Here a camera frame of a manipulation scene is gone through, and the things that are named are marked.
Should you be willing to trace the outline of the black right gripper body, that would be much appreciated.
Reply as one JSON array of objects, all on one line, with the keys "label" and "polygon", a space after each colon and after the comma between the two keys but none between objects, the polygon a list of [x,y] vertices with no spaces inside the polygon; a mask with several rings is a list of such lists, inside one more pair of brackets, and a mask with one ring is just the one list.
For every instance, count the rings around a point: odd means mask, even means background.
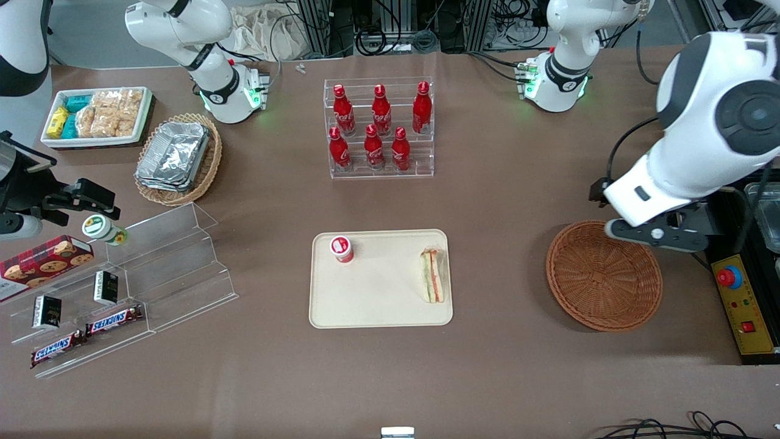
[{"label": "black right gripper body", "polygon": [[67,184],[57,180],[51,168],[57,161],[50,155],[12,139],[3,131],[2,141],[2,223],[23,223],[22,216],[51,223],[67,223],[77,205]]}]

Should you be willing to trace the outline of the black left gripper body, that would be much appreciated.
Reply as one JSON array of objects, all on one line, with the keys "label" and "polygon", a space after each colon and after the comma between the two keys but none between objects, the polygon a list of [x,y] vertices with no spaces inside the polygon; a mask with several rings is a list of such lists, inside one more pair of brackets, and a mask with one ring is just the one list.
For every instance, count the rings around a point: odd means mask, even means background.
[{"label": "black left gripper body", "polygon": [[724,234],[709,204],[690,204],[667,213],[667,225],[672,229],[671,245],[677,252],[702,252],[709,239]]}]

